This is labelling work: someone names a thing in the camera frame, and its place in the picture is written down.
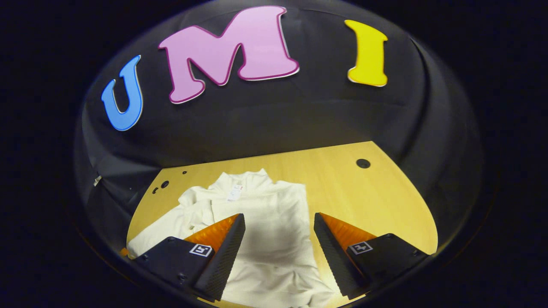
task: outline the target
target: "wooden tabletop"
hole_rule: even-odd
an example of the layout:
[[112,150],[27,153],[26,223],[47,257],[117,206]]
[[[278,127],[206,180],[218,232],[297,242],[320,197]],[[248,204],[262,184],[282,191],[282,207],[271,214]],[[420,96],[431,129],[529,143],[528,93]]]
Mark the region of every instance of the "wooden tabletop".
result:
[[[366,159],[370,167],[359,167],[356,163],[358,159]],[[337,293],[339,288],[313,230],[314,214],[317,212],[376,236],[394,233],[427,254],[437,249],[436,225],[420,193],[372,141],[162,169],[133,215],[127,242],[178,206],[178,198],[190,187],[207,188],[217,181],[222,172],[242,174],[258,172],[261,168],[266,170],[273,182],[283,180],[306,185],[314,258],[321,279]],[[161,184],[166,180],[169,185],[162,189]],[[352,301],[338,293],[326,308],[339,307]],[[221,308],[244,307],[225,301],[217,301],[213,305]]]

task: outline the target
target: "white shirt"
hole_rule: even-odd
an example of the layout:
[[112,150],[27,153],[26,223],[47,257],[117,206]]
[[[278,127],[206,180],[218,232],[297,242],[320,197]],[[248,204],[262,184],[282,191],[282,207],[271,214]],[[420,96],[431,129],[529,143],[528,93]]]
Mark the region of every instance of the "white shirt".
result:
[[[243,186],[239,198],[228,201],[237,184]],[[128,243],[132,258],[168,236],[184,239],[243,213],[246,232],[222,300],[259,308],[323,307],[334,294],[319,278],[303,184],[273,183],[264,169],[222,173],[208,189],[185,191],[179,203]]]

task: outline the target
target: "collar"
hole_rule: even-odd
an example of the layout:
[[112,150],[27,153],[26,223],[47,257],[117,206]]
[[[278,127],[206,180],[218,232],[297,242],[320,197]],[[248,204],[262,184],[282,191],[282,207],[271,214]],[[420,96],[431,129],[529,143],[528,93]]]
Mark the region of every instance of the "collar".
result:
[[264,168],[261,168],[258,172],[248,171],[242,174],[226,174],[223,172],[218,180],[211,184],[208,189],[221,190],[228,193],[236,184],[243,185],[243,191],[254,191],[272,184],[272,180]]

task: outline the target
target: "label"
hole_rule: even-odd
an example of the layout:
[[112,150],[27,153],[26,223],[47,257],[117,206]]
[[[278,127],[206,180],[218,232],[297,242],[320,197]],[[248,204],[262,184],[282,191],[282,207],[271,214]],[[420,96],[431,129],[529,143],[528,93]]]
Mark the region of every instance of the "label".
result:
[[226,198],[227,201],[236,201],[239,199],[240,194],[242,193],[243,185],[236,184],[232,187],[232,190],[229,192],[229,196]]

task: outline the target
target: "letter m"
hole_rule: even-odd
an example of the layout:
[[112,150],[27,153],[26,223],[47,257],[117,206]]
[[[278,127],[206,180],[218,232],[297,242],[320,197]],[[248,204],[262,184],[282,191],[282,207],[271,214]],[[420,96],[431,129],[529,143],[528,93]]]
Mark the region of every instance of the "letter m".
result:
[[191,26],[166,38],[158,48],[165,49],[168,58],[173,82],[171,102],[189,101],[206,88],[202,80],[194,78],[190,62],[217,85],[225,85],[240,46],[244,63],[238,76],[243,80],[297,73],[299,63],[289,57],[280,22],[285,12],[285,8],[277,6],[249,8],[236,14],[220,37]]

